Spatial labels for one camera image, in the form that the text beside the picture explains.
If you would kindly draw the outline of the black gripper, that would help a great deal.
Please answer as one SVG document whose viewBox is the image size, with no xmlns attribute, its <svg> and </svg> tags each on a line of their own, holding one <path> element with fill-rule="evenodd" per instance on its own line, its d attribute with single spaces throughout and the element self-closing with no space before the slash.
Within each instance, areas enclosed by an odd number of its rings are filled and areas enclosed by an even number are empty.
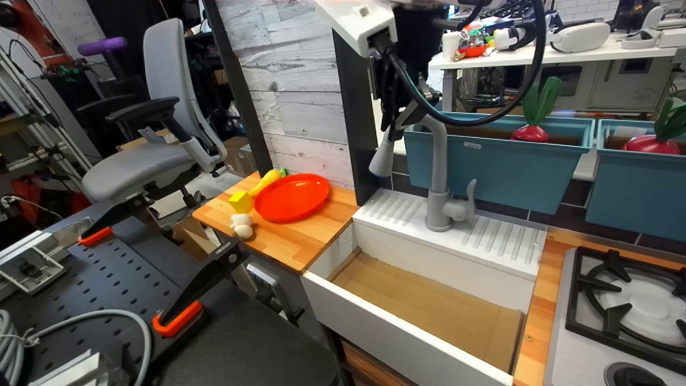
<svg viewBox="0 0 686 386">
<path fill-rule="evenodd" d="M 382 127 L 391 128 L 391 140 L 396 141 L 410 124 L 417 124 L 425 116 L 425 109 L 417 101 L 410 102 L 398 67 L 403 67 L 414 82 L 429 74 L 429 61 L 437 53 L 440 45 L 440 32 L 433 25 L 440 8 L 394 7 L 393 16 L 396 38 L 382 45 L 378 86 L 382 97 Z"/>
</svg>

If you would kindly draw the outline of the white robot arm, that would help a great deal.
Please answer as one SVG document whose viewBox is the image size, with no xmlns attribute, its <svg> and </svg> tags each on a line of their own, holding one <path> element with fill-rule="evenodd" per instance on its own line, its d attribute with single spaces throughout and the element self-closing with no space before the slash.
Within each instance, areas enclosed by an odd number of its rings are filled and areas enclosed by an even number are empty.
<svg viewBox="0 0 686 386">
<path fill-rule="evenodd" d="M 375 140 L 373 105 L 375 74 L 373 53 L 398 44 L 396 7 L 414 0 L 314 0 L 326 20 L 341 84 L 348 141 Z"/>
</svg>

